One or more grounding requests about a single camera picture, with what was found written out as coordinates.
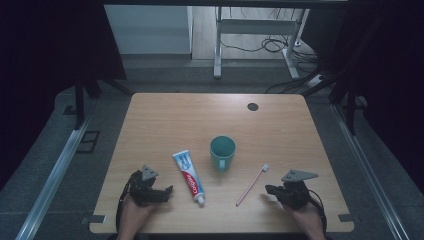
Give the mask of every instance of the table hole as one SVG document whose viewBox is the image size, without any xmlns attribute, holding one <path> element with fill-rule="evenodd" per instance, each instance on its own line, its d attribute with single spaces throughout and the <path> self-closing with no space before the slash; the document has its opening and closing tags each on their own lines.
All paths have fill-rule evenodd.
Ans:
<svg viewBox="0 0 424 240">
<path fill-rule="evenodd" d="M 247 108 L 250 111 L 257 111 L 259 109 L 259 106 L 256 103 L 249 103 L 249 104 L 247 104 Z"/>
</svg>

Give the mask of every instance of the wooden table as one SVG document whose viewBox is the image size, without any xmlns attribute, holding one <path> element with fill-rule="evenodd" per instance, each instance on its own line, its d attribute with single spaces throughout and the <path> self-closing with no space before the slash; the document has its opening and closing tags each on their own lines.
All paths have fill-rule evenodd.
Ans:
<svg viewBox="0 0 424 240">
<path fill-rule="evenodd" d="M 257 111 L 247 108 L 259 106 Z M 217 135 L 231 136 L 237 151 L 230 169 L 211 165 L 209 143 Z M 205 207 L 193 201 L 172 154 L 189 150 L 206 194 Z M 239 207 L 235 204 L 264 163 L 270 165 Z M 159 176 L 154 189 L 173 185 L 142 229 L 144 233 L 284 233 L 299 232 L 266 184 L 282 185 L 290 170 L 317 173 L 306 180 L 322 198 L 329 232 L 348 232 L 353 222 L 304 98 L 300 95 L 139 93 L 127 116 L 91 223 L 94 233 L 115 232 L 119 196 L 129 176 L 148 165 Z"/>
</svg>

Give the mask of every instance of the red toothpaste label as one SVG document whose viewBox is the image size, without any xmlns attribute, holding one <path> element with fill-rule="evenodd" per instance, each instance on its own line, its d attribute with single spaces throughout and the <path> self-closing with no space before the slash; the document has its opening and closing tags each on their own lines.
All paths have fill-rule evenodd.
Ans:
<svg viewBox="0 0 424 240">
<path fill-rule="evenodd" d="M 188 187 L 190 188 L 191 194 L 193 197 L 199 193 L 199 186 L 197 185 L 196 179 L 188 172 L 183 171 L 184 178 L 187 181 Z"/>
</svg>

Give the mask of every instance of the black curtain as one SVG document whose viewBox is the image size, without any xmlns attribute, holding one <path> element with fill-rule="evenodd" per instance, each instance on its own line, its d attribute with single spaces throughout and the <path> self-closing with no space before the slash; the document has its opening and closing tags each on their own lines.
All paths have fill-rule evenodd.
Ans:
<svg viewBox="0 0 424 240">
<path fill-rule="evenodd" d="M 417 1 L 394 1 L 361 58 L 364 115 L 424 192 L 424 14 Z"/>
<path fill-rule="evenodd" d="M 97 79 L 126 79 L 101 2 L 0 3 L 1 187 L 38 137 L 56 95 L 77 78 L 92 97 Z"/>
</svg>

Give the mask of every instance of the cup handle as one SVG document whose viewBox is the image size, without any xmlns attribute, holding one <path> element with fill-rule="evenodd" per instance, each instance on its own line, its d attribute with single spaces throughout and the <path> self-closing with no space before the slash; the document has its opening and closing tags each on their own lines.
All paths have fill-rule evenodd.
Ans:
<svg viewBox="0 0 424 240">
<path fill-rule="evenodd" d="M 219 170 L 221 170 L 221 171 L 225 170 L 225 160 L 224 159 L 219 160 Z"/>
</svg>

